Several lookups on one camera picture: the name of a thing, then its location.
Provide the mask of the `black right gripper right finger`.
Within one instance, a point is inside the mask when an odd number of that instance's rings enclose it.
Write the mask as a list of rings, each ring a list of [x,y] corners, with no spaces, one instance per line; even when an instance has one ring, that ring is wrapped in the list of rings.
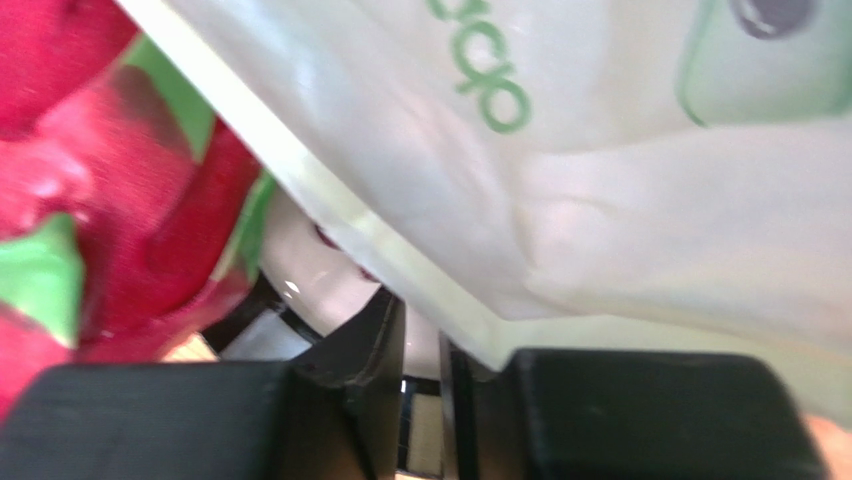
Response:
[[[492,370],[440,341],[450,479],[826,479],[764,363],[525,348]]]

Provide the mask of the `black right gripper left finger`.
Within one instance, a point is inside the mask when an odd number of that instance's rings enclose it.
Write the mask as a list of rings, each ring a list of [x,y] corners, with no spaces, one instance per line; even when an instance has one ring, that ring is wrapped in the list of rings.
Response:
[[[289,361],[77,364],[1,428],[5,479],[390,479],[405,307],[385,289]]]

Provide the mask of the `translucent plastic bag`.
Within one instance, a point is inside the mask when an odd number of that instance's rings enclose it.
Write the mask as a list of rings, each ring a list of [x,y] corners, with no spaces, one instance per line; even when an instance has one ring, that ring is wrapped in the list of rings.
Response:
[[[262,264],[491,368],[737,352],[851,422],[847,1],[127,1],[280,185]]]

